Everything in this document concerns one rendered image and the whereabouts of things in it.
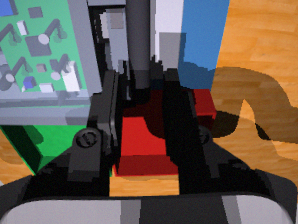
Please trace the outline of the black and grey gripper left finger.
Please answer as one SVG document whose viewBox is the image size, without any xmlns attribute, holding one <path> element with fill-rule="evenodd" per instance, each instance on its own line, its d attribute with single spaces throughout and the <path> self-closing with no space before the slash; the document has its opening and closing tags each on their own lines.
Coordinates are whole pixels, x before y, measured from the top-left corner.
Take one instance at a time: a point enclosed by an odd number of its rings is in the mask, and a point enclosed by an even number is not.
<svg viewBox="0 0 298 224">
<path fill-rule="evenodd" d="M 102 95 L 93 93 L 87 126 L 74 135 L 72 146 L 36 175 L 0 186 L 0 220 L 14 204 L 36 197 L 110 196 L 110 168 L 121 157 L 122 124 L 120 73 L 106 70 Z"/>
</svg>

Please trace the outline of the green open-top bin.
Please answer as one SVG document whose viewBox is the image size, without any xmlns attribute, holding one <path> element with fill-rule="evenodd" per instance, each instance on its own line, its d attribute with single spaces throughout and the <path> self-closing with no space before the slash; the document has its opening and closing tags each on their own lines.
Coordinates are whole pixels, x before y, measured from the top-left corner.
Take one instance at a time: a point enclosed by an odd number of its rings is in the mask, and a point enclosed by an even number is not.
<svg viewBox="0 0 298 224">
<path fill-rule="evenodd" d="M 74 135 L 83 128 L 86 126 L 0 125 L 5 137 L 34 175 L 68 149 Z"/>
</svg>

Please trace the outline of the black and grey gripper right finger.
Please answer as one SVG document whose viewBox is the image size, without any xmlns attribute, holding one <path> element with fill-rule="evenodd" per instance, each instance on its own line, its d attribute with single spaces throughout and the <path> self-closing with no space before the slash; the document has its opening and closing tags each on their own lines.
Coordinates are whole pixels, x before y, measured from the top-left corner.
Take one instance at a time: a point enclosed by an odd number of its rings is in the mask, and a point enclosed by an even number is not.
<svg viewBox="0 0 298 224">
<path fill-rule="evenodd" d="M 257 192 L 282 203 L 296 224 L 295 183 L 253 170 L 213 142 L 210 130 L 198 123 L 191 91 L 181 90 L 177 68 L 163 72 L 162 115 L 166 156 L 178 166 L 179 194 Z"/>
</svg>

